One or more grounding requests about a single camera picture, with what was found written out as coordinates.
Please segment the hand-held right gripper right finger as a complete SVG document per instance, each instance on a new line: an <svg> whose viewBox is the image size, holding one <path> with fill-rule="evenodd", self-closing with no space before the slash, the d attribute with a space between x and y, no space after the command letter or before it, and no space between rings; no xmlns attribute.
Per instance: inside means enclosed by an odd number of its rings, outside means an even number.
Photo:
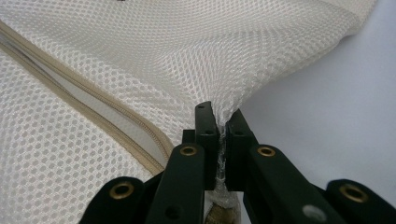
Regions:
<svg viewBox="0 0 396 224"><path fill-rule="evenodd" d="M347 224L276 147L261 145L241 111L226 124L226 185L244 193L252 224Z"/></svg>

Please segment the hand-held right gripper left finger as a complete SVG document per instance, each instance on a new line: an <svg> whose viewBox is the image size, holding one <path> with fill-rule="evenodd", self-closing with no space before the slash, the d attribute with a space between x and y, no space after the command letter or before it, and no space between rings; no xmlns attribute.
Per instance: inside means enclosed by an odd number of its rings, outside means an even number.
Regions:
<svg viewBox="0 0 396 224"><path fill-rule="evenodd" d="M145 224L203 224L205 191L215 187L219 131L212 105L194 109L195 128L185 130L162 173Z"/></svg>

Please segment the cream mesh laundry bag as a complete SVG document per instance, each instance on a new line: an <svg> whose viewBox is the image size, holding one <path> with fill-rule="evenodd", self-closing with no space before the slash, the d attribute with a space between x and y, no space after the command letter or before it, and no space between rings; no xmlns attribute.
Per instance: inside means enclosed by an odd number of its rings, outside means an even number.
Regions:
<svg viewBox="0 0 396 224"><path fill-rule="evenodd" d="M165 166L356 34L376 0L0 0L0 224L77 224L109 179Z"/></svg>

